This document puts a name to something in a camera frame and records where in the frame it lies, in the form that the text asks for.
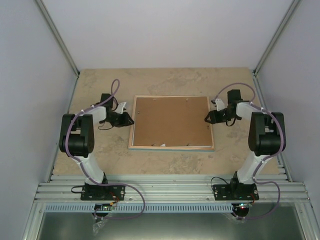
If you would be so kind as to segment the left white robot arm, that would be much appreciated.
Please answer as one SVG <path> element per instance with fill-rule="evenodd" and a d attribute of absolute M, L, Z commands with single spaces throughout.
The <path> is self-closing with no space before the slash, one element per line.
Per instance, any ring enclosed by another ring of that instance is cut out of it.
<path fill-rule="evenodd" d="M 92 194 L 99 200 L 108 197 L 110 188 L 104 171 L 98 166 L 93 150 L 95 124 L 109 123 L 112 128 L 128 127 L 134 120 L 126 112 L 126 102 L 118 102 L 114 95 L 103 93 L 100 102 L 77 114 L 64 114 L 61 120 L 59 149 L 72 158 L 85 175 L 85 183 L 94 185 Z"/>

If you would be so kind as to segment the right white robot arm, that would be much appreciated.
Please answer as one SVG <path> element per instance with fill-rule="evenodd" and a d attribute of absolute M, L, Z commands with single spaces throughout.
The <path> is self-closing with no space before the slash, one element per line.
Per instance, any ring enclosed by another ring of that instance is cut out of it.
<path fill-rule="evenodd" d="M 248 147 L 250 153 L 242 167 L 225 184 L 213 184 L 211 189 L 217 201 L 254 201 L 259 199 L 257 176 L 273 157 L 286 148 L 285 119 L 281 112 L 269 112 L 248 100 L 243 100 L 241 92 L 233 89 L 227 92 L 227 104 L 220 98 L 212 103 L 215 110 L 205 117 L 209 124 L 237 120 L 249 121 Z"/>

